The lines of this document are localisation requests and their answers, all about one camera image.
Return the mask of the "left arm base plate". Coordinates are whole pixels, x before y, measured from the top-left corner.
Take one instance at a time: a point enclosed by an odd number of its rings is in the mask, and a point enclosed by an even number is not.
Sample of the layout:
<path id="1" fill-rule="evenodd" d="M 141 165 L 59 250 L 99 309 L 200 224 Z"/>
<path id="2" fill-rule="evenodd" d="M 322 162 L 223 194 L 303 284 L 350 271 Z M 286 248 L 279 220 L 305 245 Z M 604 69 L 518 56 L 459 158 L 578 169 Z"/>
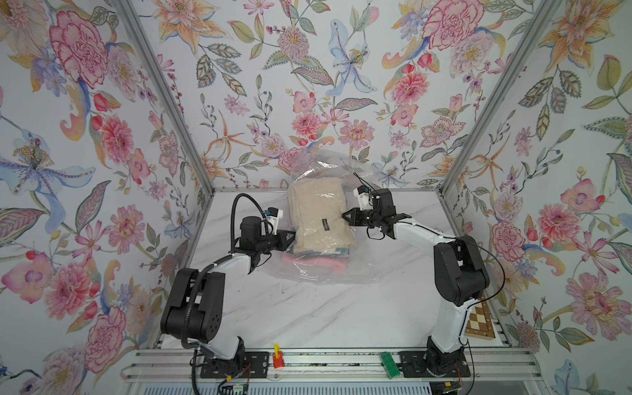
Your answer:
<path id="1" fill-rule="evenodd" d="M 202 379 L 224 379 L 245 370 L 245 378 L 266 379 L 269 352 L 238 352 L 232 360 L 205 357 L 199 377 Z"/>

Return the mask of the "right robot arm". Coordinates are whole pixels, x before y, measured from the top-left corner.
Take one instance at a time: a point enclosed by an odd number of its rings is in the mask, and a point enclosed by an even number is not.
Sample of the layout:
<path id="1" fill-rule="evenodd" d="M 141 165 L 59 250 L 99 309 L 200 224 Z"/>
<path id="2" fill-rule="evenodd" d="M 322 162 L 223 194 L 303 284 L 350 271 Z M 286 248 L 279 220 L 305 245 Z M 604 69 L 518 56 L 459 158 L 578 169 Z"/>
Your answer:
<path id="1" fill-rule="evenodd" d="M 354 196 L 359 206 L 342 215 L 349 225 L 375 228 L 390 239 L 433 253 L 434 284 L 441 302 L 436 325 L 427 340 L 424 366 L 433 375 L 445 375 L 461 363 L 470 310 L 483 301 L 484 291 L 490 286 L 479 246 L 470 236 L 446 235 L 397 212 L 388 189 L 360 186 Z"/>

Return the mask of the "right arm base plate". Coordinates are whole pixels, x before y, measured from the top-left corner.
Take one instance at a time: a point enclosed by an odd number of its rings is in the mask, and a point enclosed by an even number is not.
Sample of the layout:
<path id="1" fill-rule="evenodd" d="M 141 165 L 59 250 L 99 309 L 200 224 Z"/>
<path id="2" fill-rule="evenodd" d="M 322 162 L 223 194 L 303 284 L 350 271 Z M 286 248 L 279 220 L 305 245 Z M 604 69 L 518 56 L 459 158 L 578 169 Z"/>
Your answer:
<path id="1" fill-rule="evenodd" d="M 426 354 L 426 351 L 398 353 L 400 370 L 405 378 L 458 379 L 472 376 L 463 349 L 448 354 L 434 351 L 430 356 Z"/>

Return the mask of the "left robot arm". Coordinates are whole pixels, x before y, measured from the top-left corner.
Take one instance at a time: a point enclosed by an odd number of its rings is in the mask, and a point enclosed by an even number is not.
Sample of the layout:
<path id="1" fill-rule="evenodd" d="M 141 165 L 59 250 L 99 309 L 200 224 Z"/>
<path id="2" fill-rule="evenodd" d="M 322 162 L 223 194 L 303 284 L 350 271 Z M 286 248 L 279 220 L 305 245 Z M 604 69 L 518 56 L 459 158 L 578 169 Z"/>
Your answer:
<path id="1" fill-rule="evenodd" d="M 235 360 L 243 349 L 242 339 L 222 327 L 225 292 L 229 283 L 252 273 L 263 255 L 284 252 L 296 233 L 279 230 L 283 211 L 270 208 L 264 217 L 245 217 L 233 252 L 202 270 L 177 271 L 166 307 L 161 316 L 161 332 L 216 360 Z"/>

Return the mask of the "clear plastic vacuum bag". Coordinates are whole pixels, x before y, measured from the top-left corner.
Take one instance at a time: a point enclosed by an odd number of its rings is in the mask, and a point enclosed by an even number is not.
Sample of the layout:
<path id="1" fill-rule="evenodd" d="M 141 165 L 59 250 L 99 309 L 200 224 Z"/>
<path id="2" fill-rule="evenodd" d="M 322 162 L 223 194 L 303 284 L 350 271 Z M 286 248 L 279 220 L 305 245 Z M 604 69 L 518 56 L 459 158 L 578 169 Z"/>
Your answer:
<path id="1" fill-rule="evenodd" d="M 281 225 L 296 232 L 296 239 L 263 265 L 263 272 L 315 284 L 378 281 L 380 264 L 371 257 L 368 236 L 343 219 L 360 206 L 356 192 L 364 181 L 379 186 L 377 170 L 332 151 L 304 151 L 291 165 L 290 176 Z"/>

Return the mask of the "beige knitted blanket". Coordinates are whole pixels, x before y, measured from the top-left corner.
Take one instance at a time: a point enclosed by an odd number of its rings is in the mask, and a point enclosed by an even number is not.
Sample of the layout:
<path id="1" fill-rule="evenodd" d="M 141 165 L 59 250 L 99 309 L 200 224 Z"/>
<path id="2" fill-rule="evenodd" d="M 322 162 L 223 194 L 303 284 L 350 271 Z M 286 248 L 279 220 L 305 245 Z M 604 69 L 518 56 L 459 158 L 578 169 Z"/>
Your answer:
<path id="1" fill-rule="evenodd" d="M 343 219 L 347 200 L 338 178 L 302 179 L 288 189 L 294 244 L 310 250 L 351 247 L 356 243 Z"/>

